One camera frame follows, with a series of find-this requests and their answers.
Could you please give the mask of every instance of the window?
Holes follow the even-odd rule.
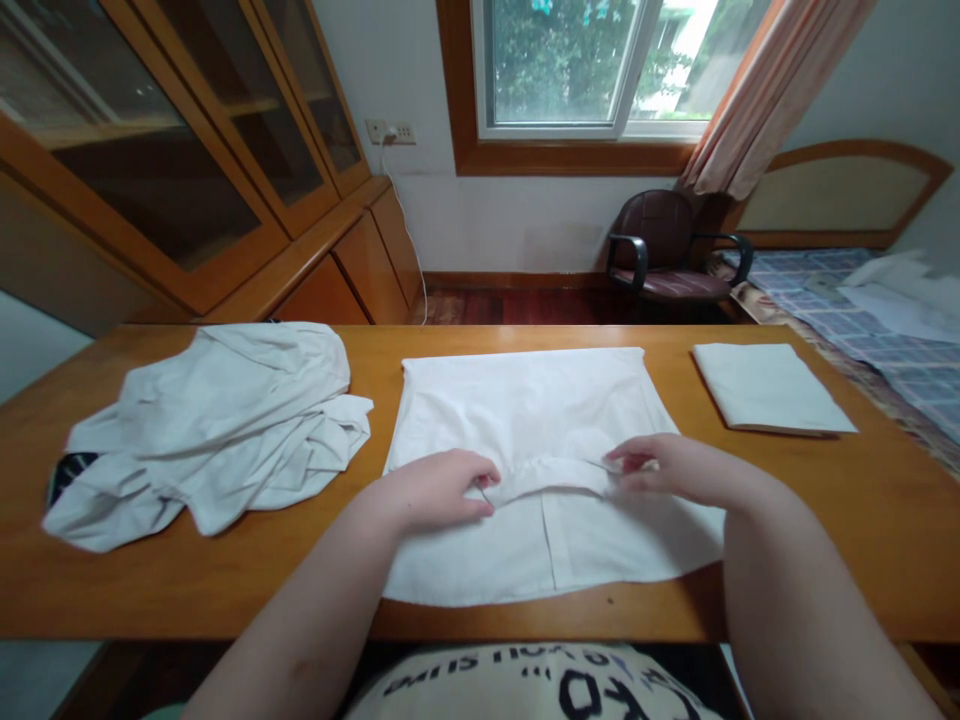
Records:
[[[695,142],[771,0],[473,0],[481,140]]]

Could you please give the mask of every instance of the plaid bedsheet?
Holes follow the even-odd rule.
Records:
[[[713,263],[714,274],[732,274],[737,253],[722,251],[723,268]],[[869,313],[846,298],[827,299],[808,290],[812,276],[839,282],[876,254],[863,248],[758,252],[750,282],[739,289],[738,300],[761,323],[788,322],[812,342],[828,360],[851,377],[881,409],[910,432],[960,479],[960,345],[921,340],[890,332]],[[813,333],[797,327],[776,313],[785,311],[809,326]],[[889,386],[928,418],[939,432],[905,411],[891,393],[878,389],[880,378],[856,367],[866,363]]]

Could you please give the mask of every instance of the hand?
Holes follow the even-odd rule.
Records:
[[[727,510],[745,509],[766,489],[784,487],[760,468],[680,435],[635,437],[606,457],[623,459],[622,488],[670,493]]]
[[[493,515],[486,501],[463,496],[474,480],[490,487],[500,482],[500,471],[477,453],[447,450],[384,475],[362,495],[379,517],[398,521],[401,532],[435,530]]]

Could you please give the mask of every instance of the bed headboard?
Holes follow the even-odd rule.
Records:
[[[756,247],[890,247],[953,166],[885,140],[837,140],[781,153],[735,202],[722,232]]]

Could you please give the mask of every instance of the power cord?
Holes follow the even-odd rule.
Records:
[[[420,284],[423,286],[423,321],[420,325],[427,324],[427,281],[423,276],[423,265],[420,264],[420,253],[417,252],[417,244],[413,241],[413,233],[410,232],[410,226],[407,225],[407,211],[403,209],[403,201],[400,199],[400,190],[397,189],[397,183],[390,174],[390,168],[387,167],[386,159],[383,157],[383,143],[388,137],[395,138],[397,129],[388,128],[387,132],[380,136],[380,172],[385,172],[390,178],[390,185],[393,187],[393,194],[397,198],[397,204],[400,206],[400,214],[403,215],[403,229],[407,231],[407,237],[410,238],[410,244],[413,245],[413,255],[417,258],[417,270],[420,271]]]

